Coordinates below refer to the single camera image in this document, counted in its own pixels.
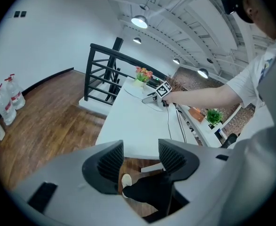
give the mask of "plastic water bottle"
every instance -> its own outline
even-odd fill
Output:
[[[20,91],[20,87],[11,74],[5,81],[7,81],[6,90],[11,99],[12,105],[16,110],[21,109],[25,105],[25,99]]]
[[[1,86],[2,84],[0,84],[0,114],[4,119],[4,123],[9,126],[16,117],[16,110],[12,106],[9,97],[1,91]]]

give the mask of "foot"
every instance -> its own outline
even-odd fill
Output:
[[[132,178],[129,174],[124,174],[122,179],[122,187],[125,188],[126,186],[131,186],[133,184]]]

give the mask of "man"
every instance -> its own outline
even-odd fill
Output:
[[[276,40],[276,22],[262,0],[234,0],[236,12],[248,23],[254,23],[268,37]],[[273,120],[265,103],[261,100],[257,86],[264,78],[276,56],[276,41],[266,53],[257,56],[235,78],[219,88],[172,92],[163,98],[168,104],[177,103],[198,108],[220,108],[241,103],[245,108],[250,103],[256,105],[254,116],[243,128],[237,140],[250,138],[261,129],[273,126]]]
[[[230,9],[237,12],[245,22],[256,24],[267,36],[276,40],[276,22],[263,0],[231,0]],[[268,47],[264,55],[253,59],[239,75],[231,79],[227,84],[219,88],[172,92],[165,96],[163,100],[168,104],[177,103],[199,108],[218,108],[238,103],[246,107],[250,103],[255,103],[254,116],[243,128],[238,140],[250,138],[259,130],[274,125],[267,106],[260,98],[257,86],[266,75],[275,56],[276,41],[274,45]],[[166,173],[142,178],[133,186],[131,186],[132,180],[130,176],[125,174],[122,177],[122,185],[125,196],[140,202],[148,202],[158,209],[158,212],[146,218],[149,222],[168,215],[166,211],[169,206],[171,184],[168,182]],[[163,195],[167,195],[168,200],[162,198]]]

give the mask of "brick wall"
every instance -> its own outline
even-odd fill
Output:
[[[181,82],[187,90],[204,89],[204,88],[216,88],[223,85],[223,83],[209,78],[205,79],[201,77],[197,72],[180,67],[173,76],[178,82]],[[223,112],[222,121],[226,121],[227,118],[237,109],[239,105],[235,105],[228,108],[219,108]],[[228,136],[231,133],[238,135],[245,124],[252,118],[255,111],[255,107],[251,104],[245,109],[241,108],[237,115],[225,126],[223,131]],[[201,109],[203,114],[206,114],[206,109]]]

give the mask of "white wall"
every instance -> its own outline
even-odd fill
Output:
[[[90,43],[112,48],[121,29],[107,0],[17,0],[0,24],[0,84],[11,73],[23,89],[71,67],[85,73]]]
[[[134,34],[123,33],[121,37],[124,42],[121,46],[120,52],[135,58],[157,70],[165,75],[174,75],[179,66],[173,62],[171,53],[167,51],[163,46],[158,45],[157,42],[152,41],[145,36],[141,36],[142,44],[135,43],[133,41]],[[135,67],[124,62],[117,60],[117,67],[121,69],[121,72],[135,77]],[[124,82],[124,77],[119,76],[120,83]]]

